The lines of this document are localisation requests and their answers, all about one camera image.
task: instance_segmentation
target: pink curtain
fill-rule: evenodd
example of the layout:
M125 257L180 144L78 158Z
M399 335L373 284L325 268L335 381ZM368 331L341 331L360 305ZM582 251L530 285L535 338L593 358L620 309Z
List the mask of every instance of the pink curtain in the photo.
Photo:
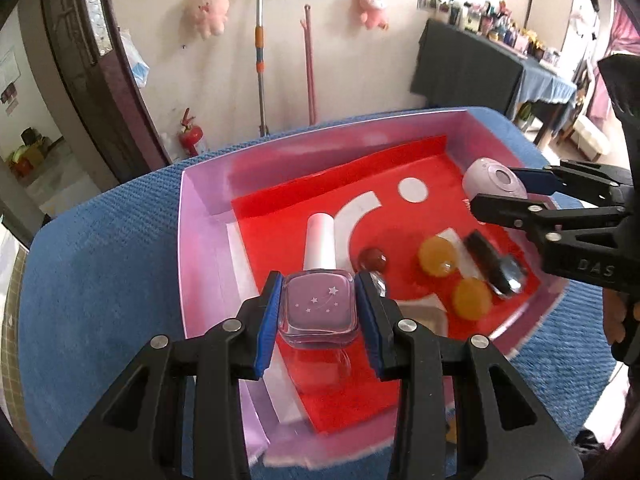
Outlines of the pink curtain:
M625 10L616 0L609 46L607 47L604 57L618 50L625 50L636 54L636 56L640 56L640 35L626 15ZM596 88L587 117L590 118L593 124L602 129L602 123L609 115L611 109L611 100L609 99L609 94L607 94L607 87L600 77L599 70L596 69L595 73Z

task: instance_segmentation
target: pink tray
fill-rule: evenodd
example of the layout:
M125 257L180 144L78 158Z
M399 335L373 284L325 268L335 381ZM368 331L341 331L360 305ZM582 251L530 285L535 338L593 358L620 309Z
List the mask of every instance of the pink tray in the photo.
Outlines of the pink tray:
M229 226L236 221L231 207L233 199L398 144L442 135L447 136L447 155L463 172L481 156L507 166L522 166L466 110L437 110L320 127L187 168L182 174L178 218L178 273L185 336L202 335L233 317L240 307L241 296L251 291L250 284L236 280L234 272L229 242ZM538 198L555 207L548 197ZM541 286L529 303L492 334L496 346L507 356L517 351L541 318L557 304L566 283L539 270L537 251L522 232L512 231L510 235L524 250ZM304 423L288 428L274 419L264 385L247 383L242 386L243 391L247 386L250 396L242 398L242 420L250 460L270 442L265 463L320 467L357 458L392 439L393 413L383 413L366 424L332 436L313 434Z

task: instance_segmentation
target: yellow ball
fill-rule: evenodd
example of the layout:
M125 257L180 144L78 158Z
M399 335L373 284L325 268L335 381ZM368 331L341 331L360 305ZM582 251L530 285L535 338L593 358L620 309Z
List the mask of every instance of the yellow ball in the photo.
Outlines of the yellow ball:
M428 275L443 278L458 268L458 253L449 240L434 236L420 245L418 261Z
M478 278L464 278L453 291L453 308L462 319L478 321L492 307L491 291Z

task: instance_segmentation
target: white bottle cap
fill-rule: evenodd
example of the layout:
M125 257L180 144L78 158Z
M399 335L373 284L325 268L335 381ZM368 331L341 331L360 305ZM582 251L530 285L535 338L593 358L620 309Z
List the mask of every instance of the white bottle cap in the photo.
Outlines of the white bottle cap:
M335 270L334 218L327 213L311 215L306 223L303 270Z

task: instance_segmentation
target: stuffed animal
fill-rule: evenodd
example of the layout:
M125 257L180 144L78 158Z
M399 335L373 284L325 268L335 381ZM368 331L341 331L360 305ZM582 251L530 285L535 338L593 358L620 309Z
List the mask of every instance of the stuffed animal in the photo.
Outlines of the stuffed animal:
M360 9L362 13L360 15L360 21L371 30L375 27L380 27L383 30L389 28L389 20L386 16L386 1L385 0L358 0L360 3Z
M229 0L189 0L187 9L203 40L225 31Z

